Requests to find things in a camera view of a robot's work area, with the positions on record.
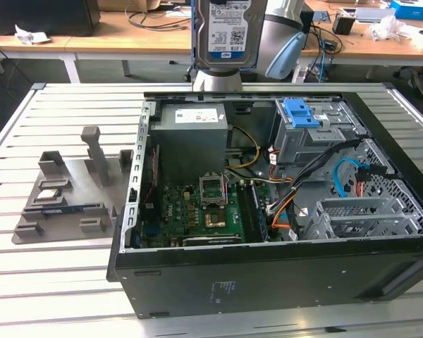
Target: green motherboard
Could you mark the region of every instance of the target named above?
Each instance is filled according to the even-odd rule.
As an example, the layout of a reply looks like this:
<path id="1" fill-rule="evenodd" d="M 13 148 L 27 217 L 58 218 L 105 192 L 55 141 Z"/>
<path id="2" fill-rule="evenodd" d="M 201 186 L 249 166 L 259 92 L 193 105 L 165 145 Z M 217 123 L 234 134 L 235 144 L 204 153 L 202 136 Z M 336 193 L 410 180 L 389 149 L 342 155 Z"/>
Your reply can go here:
<path id="1" fill-rule="evenodd" d="M 142 239 L 147 247 L 182 246 L 182 241 L 198 237 L 238 237 L 245 243 L 245 232 L 238 203 L 237 184 L 226 184 L 225 206 L 201 203 L 200 186 L 166 185 L 161 197 L 161 220 L 142 228 Z M 262 208 L 271 202 L 269 188 L 257 185 Z M 204 186 L 203 196 L 222 196 L 219 185 Z"/>

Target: blue box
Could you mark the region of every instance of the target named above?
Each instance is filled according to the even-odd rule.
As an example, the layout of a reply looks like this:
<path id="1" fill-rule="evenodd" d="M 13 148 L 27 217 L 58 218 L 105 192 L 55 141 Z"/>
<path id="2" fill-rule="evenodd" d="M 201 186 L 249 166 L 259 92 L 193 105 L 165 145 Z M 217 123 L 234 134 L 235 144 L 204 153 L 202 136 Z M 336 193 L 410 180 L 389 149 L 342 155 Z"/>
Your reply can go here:
<path id="1" fill-rule="evenodd" d="M 423 4 L 393 0 L 390 8 L 396 9 L 397 19 L 423 20 Z"/>

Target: metal table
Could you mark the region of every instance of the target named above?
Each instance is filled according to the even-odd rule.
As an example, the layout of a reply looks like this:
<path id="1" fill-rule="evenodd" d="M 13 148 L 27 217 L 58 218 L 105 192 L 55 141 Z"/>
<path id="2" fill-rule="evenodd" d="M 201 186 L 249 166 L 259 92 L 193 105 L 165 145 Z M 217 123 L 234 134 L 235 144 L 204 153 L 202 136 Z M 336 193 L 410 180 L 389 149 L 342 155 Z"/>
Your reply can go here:
<path id="1" fill-rule="evenodd" d="M 16 246 L 12 231 L 43 151 L 85 158 L 84 125 L 98 125 L 107 156 L 135 142 L 145 91 L 185 84 L 33 87 L 0 134 L 0 337 L 423 336 L 423 281 L 395 301 L 139 321 L 119 283 L 105 280 L 111 238 Z M 423 117 L 382 84 L 247 84 L 245 90 L 357 92 L 423 170 Z M 336 327 L 346 332 L 337 333 Z"/>

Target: blue drive bay latch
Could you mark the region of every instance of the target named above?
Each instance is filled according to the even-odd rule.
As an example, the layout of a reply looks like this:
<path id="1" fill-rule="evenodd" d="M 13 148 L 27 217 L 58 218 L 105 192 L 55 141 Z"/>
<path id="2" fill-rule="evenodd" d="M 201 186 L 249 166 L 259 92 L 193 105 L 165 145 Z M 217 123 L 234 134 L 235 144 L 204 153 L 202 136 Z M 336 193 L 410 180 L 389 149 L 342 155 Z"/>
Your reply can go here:
<path id="1" fill-rule="evenodd" d="M 284 99 L 283 110 L 291 118 L 294 128 L 318 128 L 312 109 L 302 99 Z"/>

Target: chip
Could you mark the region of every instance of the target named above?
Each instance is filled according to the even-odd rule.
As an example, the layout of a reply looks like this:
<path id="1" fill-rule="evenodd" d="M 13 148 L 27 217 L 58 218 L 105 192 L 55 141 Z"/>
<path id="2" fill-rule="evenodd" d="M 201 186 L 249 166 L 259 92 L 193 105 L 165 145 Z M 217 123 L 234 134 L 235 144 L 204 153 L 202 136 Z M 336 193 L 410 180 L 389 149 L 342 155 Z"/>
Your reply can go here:
<path id="1" fill-rule="evenodd" d="M 220 208 L 205 211 L 205 227 L 226 227 L 226 210 Z"/>

